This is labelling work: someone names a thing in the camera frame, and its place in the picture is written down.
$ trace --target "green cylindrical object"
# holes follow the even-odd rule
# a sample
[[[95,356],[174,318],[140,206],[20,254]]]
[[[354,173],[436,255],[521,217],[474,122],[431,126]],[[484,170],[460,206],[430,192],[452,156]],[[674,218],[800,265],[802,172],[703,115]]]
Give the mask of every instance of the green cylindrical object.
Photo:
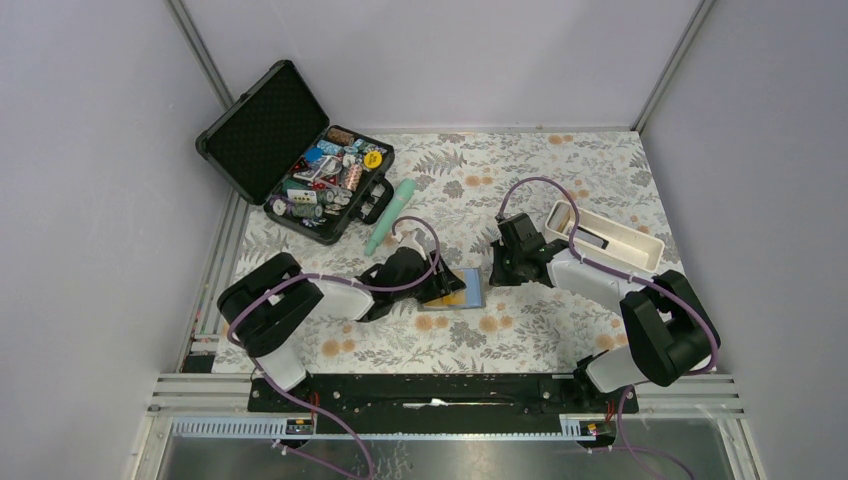
[[[395,189],[395,196],[392,197],[392,201],[389,202],[383,214],[380,215],[377,228],[374,229],[371,239],[365,245],[366,257],[373,255],[377,247],[383,243],[383,239],[386,238],[386,234],[392,229],[392,224],[400,216],[400,212],[406,206],[406,203],[409,202],[409,199],[412,198],[413,193],[415,193],[415,180],[407,178],[400,182],[400,185]]]

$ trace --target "open black case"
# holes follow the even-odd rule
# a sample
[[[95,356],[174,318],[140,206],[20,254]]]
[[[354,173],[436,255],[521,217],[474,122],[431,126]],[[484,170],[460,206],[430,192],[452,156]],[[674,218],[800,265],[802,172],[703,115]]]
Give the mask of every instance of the open black case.
[[[330,131],[346,132],[381,151],[381,163],[359,178],[350,201],[322,224],[307,222],[290,212],[278,214],[271,200],[282,196],[291,171],[303,164],[304,153]],[[341,238],[354,218],[377,221],[394,194],[385,173],[394,162],[391,145],[330,125],[330,119],[289,60],[275,63],[253,87],[195,142],[198,153],[252,205],[263,205],[275,222],[325,245]]]

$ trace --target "table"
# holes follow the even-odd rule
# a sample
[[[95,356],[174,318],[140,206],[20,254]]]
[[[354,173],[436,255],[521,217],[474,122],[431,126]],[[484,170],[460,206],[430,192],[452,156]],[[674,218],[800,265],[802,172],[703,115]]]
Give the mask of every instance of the table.
[[[430,222],[451,267],[481,267],[488,279],[494,215],[516,181],[546,176],[562,183],[578,206],[632,226],[666,244],[660,271],[682,272],[644,149],[634,132],[388,134],[394,145],[387,178],[412,178],[418,188],[404,214]],[[512,196],[507,213],[526,212],[537,228],[561,197],[543,183]],[[413,222],[399,226],[411,230]],[[341,240],[322,246],[250,212],[233,282],[280,251],[305,271],[352,278],[393,250],[387,239],[366,258],[373,227],[352,222]],[[414,301],[395,305],[373,323],[307,319],[291,339],[312,373],[569,372],[577,360],[627,342],[618,315],[570,292],[540,284],[486,293],[483,309],[419,313]],[[244,351],[222,336],[213,373],[249,373]]]

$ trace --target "gray wall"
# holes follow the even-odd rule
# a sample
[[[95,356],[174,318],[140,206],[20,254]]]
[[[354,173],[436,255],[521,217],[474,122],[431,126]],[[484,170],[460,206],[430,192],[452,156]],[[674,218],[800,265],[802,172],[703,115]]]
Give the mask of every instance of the gray wall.
[[[846,18],[719,1],[644,135],[771,479],[845,476]]]
[[[697,0],[187,0],[247,90],[295,61],[356,128],[626,126]]]
[[[0,2],[0,470],[118,478],[187,326],[221,107],[157,0]]]

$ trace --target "open white tray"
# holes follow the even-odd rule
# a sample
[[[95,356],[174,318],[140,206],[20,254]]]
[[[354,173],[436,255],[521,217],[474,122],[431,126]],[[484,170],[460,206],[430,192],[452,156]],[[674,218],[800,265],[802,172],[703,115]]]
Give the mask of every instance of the open white tray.
[[[574,213],[571,204],[560,200],[554,204],[545,221],[545,239],[548,242],[557,238],[568,240],[573,226]],[[574,244],[581,253],[624,270],[638,269],[647,273],[657,271],[665,249],[662,240],[583,209],[580,210],[579,228],[606,242],[604,248],[600,248],[581,239],[580,236],[585,236],[581,235],[584,232],[578,231]]]

